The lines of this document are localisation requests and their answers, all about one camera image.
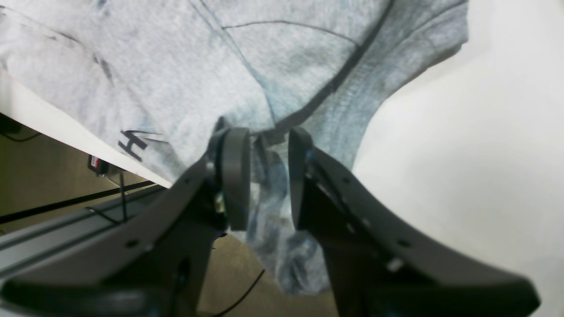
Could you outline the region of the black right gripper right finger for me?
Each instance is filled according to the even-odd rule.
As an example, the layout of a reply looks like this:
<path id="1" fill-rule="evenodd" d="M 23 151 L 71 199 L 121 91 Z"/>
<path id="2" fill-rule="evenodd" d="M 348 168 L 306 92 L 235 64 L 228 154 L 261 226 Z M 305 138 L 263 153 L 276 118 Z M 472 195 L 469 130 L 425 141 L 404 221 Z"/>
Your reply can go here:
<path id="1" fill-rule="evenodd" d="M 341 317 L 528 317 L 527 278 L 465 256 L 407 224 L 349 169 L 289 133 L 293 224 L 322 247 Z"/>

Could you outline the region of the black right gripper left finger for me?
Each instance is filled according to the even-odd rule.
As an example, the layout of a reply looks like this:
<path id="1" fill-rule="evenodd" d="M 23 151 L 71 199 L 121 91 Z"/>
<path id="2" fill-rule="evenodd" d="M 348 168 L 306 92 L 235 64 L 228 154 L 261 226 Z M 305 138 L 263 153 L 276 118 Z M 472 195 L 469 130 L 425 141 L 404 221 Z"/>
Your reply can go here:
<path id="1" fill-rule="evenodd" d="M 213 242 L 249 222 L 250 134 L 216 132 L 177 182 L 108 236 L 18 273 L 9 309 L 40 317 L 193 317 Z"/>

